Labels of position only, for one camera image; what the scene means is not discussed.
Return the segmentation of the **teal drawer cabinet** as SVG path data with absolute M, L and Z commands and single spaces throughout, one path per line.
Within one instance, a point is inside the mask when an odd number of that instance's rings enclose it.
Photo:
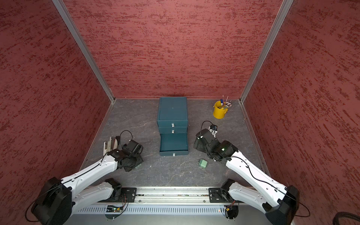
M 160 156 L 188 155 L 188 105 L 186 97 L 159 99 L 157 126 Z

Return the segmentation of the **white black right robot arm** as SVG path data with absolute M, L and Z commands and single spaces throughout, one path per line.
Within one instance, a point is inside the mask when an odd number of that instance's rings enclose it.
M 253 163 L 229 141 L 220 142 L 208 130 L 196 135 L 195 149 L 224 164 L 251 185 L 251 188 L 228 180 L 225 193 L 233 200 L 244 202 L 262 213 L 273 225 L 290 225 L 300 206 L 300 192 L 295 186 L 285 186 L 274 180 Z

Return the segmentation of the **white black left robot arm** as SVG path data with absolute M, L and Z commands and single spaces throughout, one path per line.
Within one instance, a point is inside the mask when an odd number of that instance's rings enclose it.
M 114 149 L 78 173 L 49 179 L 28 209 L 42 225 L 63 225 L 74 213 L 103 200 L 120 202 L 122 207 L 112 207 L 112 211 L 124 212 L 134 198 L 123 192 L 118 181 L 109 178 L 99 185 L 92 184 L 118 169 L 130 172 L 139 167 L 143 163 L 141 152 Z

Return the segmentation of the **beige stapler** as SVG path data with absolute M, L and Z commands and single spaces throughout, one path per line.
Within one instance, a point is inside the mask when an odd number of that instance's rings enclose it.
M 119 148 L 119 136 L 110 137 L 109 141 L 104 142 L 103 154 L 106 155 L 108 152 Z

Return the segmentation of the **yellow pen cup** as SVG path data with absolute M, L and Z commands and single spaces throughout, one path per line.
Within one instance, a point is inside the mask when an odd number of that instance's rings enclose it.
M 221 105 L 221 101 L 217 101 L 214 104 L 214 111 L 213 111 L 213 116 L 216 119 L 223 119 L 226 115 L 226 113 L 228 112 L 228 109 L 224 109 Z

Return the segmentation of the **pens in cup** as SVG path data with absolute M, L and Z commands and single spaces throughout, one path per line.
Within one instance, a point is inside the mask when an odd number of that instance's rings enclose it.
M 228 97 L 226 99 L 222 98 L 220 100 L 220 104 L 221 104 L 220 109 L 228 109 L 232 106 L 231 101 L 228 101 Z

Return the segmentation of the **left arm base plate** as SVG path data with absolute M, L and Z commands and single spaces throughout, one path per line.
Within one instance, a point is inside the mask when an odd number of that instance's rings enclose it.
M 99 201 L 100 203 L 133 203 L 137 195 L 137 188 L 135 187 L 122 187 L 121 190 L 115 190 L 111 197 Z

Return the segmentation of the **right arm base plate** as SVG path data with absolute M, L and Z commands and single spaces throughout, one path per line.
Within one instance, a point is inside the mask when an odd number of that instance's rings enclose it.
M 225 203 L 227 205 L 230 205 L 233 202 L 243 203 L 242 201 L 234 200 L 227 191 L 219 187 L 210 187 L 208 192 L 210 203 Z

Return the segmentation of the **right aluminium corner post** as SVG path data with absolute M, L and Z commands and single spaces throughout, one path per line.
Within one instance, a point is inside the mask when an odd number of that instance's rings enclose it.
M 250 89 L 251 89 L 251 87 L 253 86 L 253 84 L 255 82 L 255 79 L 256 79 L 256 77 L 257 77 L 257 75 L 258 75 L 258 73 L 259 73 L 259 71 L 260 71 L 260 69 L 261 69 L 261 67 L 262 67 L 262 65 L 263 65 L 263 63 L 264 63 L 264 61 L 265 61 L 265 59 L 266 59 L 266 57 L 267 57 L 267 55 L 268 55 L 268 53 L 270 51 L 275 39 L 276 39 L 276 37 L 277 37 L 277 34 L 278 34 L 278 32 L 279 32 L 279 30 L 280 30 L 280 28 L 281 28 L 281 26 L 282 26 L 282 24 L 283 24 L 283 22 L 284 22 L 284 20 L 285 20 L 285 18 L 287 16 L 287 14 L 288 14 L 292 4 L 293 4 L 293 0 L 283 0 L 282 1 L 280 9 L 279 9 L 279 11 L 278 11 L 278 13 L 276 15 L 275 20 L 274 20 L 274 23 L 273 23 L 273 25 L 272 25 L 272 27 L 271 27 L 271 29 L 269 31 L 269 34 L 268 34 L 268 36 L 267 36 L 267 38 L 266 38 L 266 40 L 264 42 L 264 45 L 262 47 L 262 50 L 261 50 L 260 55 L 258 57 L 258 60 L 255 63 L 253 71 L 252 71 L 252 73 L 251 73 L 251 75 L 249 77 L 249 80 L 248 80 L 247 84 L 245 85 L 243 93 L 242 93 L 242 95 L 240 97 L 240 102 L 242 104 L 245 104 L 245 100 L 246 100 L 246 98 L 247 98 L 247 96 L 248 96 L 248 94 L 250 92 Z

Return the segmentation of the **aluminium corner post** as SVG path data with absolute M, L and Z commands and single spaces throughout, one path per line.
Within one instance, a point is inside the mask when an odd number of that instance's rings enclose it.
M 281 26 L 282 26 L 282 24 L 283 24 L 283 22 L 284 22 L 284 20 L 285 20 L 285 18 L 287 16 L 287 14 L 288 14 L 292 4 L 293 4 L 293 0 L 283 0 L 282 1 L 280 9 L 279 9 L 279 11 L 278 11 L 278 13 L 276 15 L 275 20 L 274 20 L 274 23 L 273 23 L 273 25 L 272 25 L 272 27 L 271 27 L 271 29 L 269 31 L 269 34 L 268 34 L 268 36 L 267 36 L 267 38 L 266 38 L 266 40 L 264 42 L 264 45 L 262 47 L 262 50 L 261 50 L 260 55 L 258 57 L 258 60 L 255 63 L 253 71 L 252 71 L 252 73 L 251 73 L 251 75 L 249 77 L 249 80 L 248 80 L 247 84 L 245 85 L 243 93 L 242 93 L 242 95 L 240 97 L 240 102 L 242 104 L 245 104 L 245 100 L 246 100 L 246 98 L 247 98 L 247 96 L 248 96 L 248 94 L 250 92 L 250 89 L 251 89 L 251 87 L 253 86 L 253 84 L 255 82 L 255 79 L 256 79 L 256 77 L 257 77 L 257 75 L 258 75 L 258 73 L 259 73 L 259 71 L 260 71 L 260 69 L 261 69 L 261 67 L 262 67 L 262 65 L 263 65 L 263 63 L 264 63 L 264 61 L 265 61 L 265 59 L 266 59 L 266 57 L 267 57 L 267 55 L 268 55 L 268 53 L 270 51 L 275 39 L 276 39 L 276 37 L 277 37 L 277 34 L 278 34 L 278 32 L 279 32 L 279 30 L 280 30 L 280 28 L 281 28 Z
M 111 103 L 114 104 L 116 98 L 115 98 L 113 92 L 111 91 L 110 87 L 108 86 L 105 78 L 103 77 L 90 50 L 88 49 L 87 45 L 85 44 L 85 41 L 83 40 L 77 26 L 75 25 L 75 22 L 71 18 L 71 15 L 70 15 L 64 1 L 52 0 L 52 2 L 55 5 L 57 11 L 59 12 L 59 14 L 60 14 L 61 18 L 63 19 L 65 25 L 67 26 L 68 30 L 70 31 L 75 42 L 77 43 L 78 47 L 80 48 L 83 56 L 85 57 L 86 61 L 89 64 L 90 68 L 92 69 L 93 73 L 95 74 L 101 87 L 105 91 L 105 93 L 108 96 L 108 98 L 110 99 Z

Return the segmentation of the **left aluminium corner post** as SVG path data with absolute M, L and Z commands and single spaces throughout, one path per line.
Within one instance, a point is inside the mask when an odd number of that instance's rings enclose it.
M 78 47 L 80 48 L 83 56 L 85 57 L 86 61 L 89 64 L 90 68 L 92 69 L 93 73 L 95 74 L 101 87 L 105 91 L 105 93 L 108 96 L 108 98 L 110 99 L 111 103 L 114 104 L 116 98 L 115 98 L 113 92 L 111 91 L 110 87 L 108 86 L 105 78 L 103 77 L 90 50 L 88 49 L 87 45 L 85 44 L 85 41 L 83 40 L 77 26 L 75 25 L 75 22 L 71 18 L 71 15 L 70 15 L 64 1 L 52 0 L 52 2 L 55 5 L 57 11 L 59 12 L 59 14 L 60 14 L 61 18 L 63 19 L 65 25 L 67 26 L 68 30 L 70 31 L 75 42 L 77 43 Z

